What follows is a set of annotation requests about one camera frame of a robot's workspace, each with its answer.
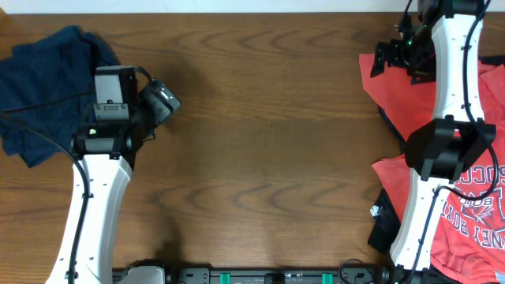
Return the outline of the navy blue shorts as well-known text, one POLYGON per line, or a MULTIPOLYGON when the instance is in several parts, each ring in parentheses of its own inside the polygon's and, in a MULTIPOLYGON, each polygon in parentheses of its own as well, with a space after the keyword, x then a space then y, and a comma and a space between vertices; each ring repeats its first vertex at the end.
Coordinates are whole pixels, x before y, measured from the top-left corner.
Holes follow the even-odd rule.
POLYGON ((15 46, 1 62, 1 110, 68 148, 95 102, 96 68, 118 63, 102 38, 77 26, 15 46))

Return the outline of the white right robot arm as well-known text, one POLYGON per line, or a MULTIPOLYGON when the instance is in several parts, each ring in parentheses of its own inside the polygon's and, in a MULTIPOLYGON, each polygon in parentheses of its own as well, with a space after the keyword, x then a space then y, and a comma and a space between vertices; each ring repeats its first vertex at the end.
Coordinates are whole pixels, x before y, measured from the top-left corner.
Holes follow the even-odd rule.
POLYGON ((484 152, 499 166, 492 142, 496 126, 484 119, 478 90, 478 47, 488 1, 420 1, 420 24, 404 13, 401 39, 376 45, 371 77, 387 66, 436 82, 431 121, 413 131, 405 146, 410 194, 390 255, 406 281, 430 267, 430 251, 443 202, 454 183, 484 152))

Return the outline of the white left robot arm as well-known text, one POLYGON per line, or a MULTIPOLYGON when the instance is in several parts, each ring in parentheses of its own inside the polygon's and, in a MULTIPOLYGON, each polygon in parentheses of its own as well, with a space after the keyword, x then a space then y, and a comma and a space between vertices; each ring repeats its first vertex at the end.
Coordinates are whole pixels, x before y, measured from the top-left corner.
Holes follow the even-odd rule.
POLYGON ((141 67, 95 71, 94 119, 73 135, 73 194, 49 283, 111 283, 114 242, 136 153, 155 115, 137 90, 141 67))

